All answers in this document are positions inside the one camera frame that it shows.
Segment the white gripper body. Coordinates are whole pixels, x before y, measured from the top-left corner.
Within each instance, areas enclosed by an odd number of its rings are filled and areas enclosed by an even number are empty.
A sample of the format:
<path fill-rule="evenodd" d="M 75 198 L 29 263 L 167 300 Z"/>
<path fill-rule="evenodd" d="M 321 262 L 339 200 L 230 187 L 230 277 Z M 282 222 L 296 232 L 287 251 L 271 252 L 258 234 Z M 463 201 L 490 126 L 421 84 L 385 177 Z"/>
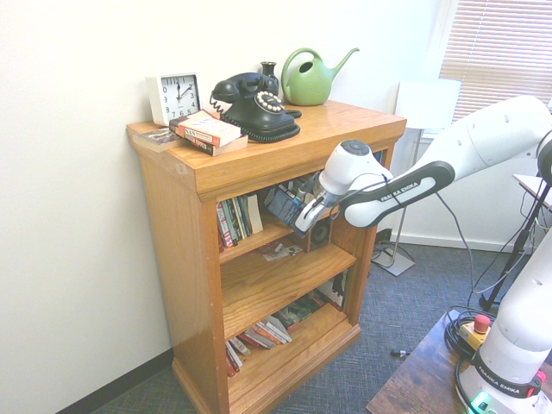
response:
<path fill-rule="evenodd" d="M 299 234 L 308 233 L 326 211 L 329 211 L 331 220 L 335 220 L 339 215 L 340 201 L 341 197 L 335 194 L 319 194 L 299 214 L 294 224 L 295 230 Z"/>

